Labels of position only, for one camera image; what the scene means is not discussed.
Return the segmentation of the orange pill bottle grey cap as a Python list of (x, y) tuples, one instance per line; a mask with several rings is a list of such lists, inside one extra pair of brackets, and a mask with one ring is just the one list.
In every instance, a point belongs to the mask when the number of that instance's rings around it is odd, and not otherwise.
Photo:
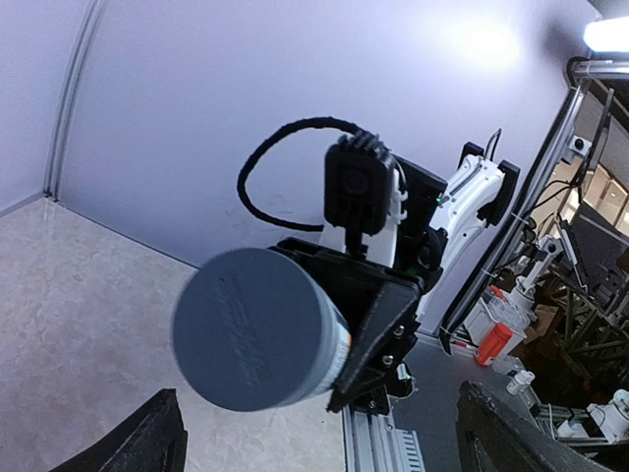
[(352, 336), (296, 262), (241, 248), (188, 281), (172, 323), (178, 367), (206, 401), (237, 412), (292, 405), (332, 389)]

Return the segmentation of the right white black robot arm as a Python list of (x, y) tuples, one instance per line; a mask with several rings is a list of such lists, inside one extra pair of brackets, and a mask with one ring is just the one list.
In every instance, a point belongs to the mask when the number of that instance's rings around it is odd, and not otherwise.
[(398, 158), (381, 231), (360, 235), (326, 224), (318, 243), (287, 238), (274, 251), (299, 265), (339, 309), (351, 345), (327, 405), (372, 414), (389, 411), (389, 395), (411, 393), (399, 371), (436, 286), (469, 245), (507, 211), (520, 170), (464, 146), (455, 174), (443, 181)]

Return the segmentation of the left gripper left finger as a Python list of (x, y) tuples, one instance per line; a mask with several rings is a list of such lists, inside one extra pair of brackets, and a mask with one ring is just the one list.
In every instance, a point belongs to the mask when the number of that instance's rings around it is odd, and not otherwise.
[(177, 390), (163, 388), (100, 441), (54, 470), (182, 472), (187, 445)]

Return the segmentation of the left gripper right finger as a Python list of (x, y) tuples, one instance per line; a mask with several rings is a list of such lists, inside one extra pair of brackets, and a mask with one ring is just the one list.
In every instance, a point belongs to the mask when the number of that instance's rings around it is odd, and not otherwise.
[(617, 471), (610, 444), (586, 410), (533, 403), (523, 414), (479, 383), (459, 388), (456, 434), (463, 471)]

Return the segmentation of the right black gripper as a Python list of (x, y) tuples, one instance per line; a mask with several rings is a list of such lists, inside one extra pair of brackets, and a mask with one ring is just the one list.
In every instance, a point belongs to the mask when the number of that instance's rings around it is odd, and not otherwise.
[(423, 280), (394, 268), (357, 260), (319, 245), (287, 238), (272, 247), (314, 279), (339, 310), (352, 336), (327, 410), (386, 386), (417, 343), (416, 309)]

